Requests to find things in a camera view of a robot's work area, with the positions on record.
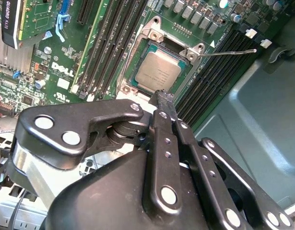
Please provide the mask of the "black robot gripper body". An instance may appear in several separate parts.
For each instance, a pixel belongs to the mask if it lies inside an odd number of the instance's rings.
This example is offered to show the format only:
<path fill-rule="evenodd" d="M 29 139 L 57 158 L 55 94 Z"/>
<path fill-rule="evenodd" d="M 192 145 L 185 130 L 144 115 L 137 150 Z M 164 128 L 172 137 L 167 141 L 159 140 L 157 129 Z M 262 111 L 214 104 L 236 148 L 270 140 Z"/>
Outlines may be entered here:
<path fill-rule="evenodd" d="M 187 168 L 180 167 L 181 212 L 165 217 L 143 207 L 150 153 L 138 150 L 66 187 L 53 201 L 43 230 L 219 230 L 207 215 Z"/>

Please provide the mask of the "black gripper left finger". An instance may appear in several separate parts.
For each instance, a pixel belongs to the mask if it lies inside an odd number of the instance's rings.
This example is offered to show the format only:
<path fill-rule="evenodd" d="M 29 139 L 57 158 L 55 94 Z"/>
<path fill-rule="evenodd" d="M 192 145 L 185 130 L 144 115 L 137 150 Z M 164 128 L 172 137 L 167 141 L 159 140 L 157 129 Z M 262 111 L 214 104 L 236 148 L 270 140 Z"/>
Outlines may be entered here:
<path fill-rule="evenodd" d="M 79 164 L 87 157 L 127 143 L 176 152 L 171 95 L 157 91 L 152 101 L 121 97 L 23 110 L 11 148 L 18 171 L 12 180 L 49 208 L 64 188 L 79 179 Z"/>

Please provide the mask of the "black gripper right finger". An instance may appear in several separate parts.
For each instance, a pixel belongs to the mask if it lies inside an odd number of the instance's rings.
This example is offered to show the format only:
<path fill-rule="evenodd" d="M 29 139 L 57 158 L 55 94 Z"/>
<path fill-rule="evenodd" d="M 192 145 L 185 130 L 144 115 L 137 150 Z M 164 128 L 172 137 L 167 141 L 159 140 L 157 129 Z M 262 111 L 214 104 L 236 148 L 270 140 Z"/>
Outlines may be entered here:
<path fill-rule="evenodd" d="M 166 95 L 181 160 L 189 166 L 213 230 L 294 230 L 286 212 L 212 139 L 196 140 Z"/>

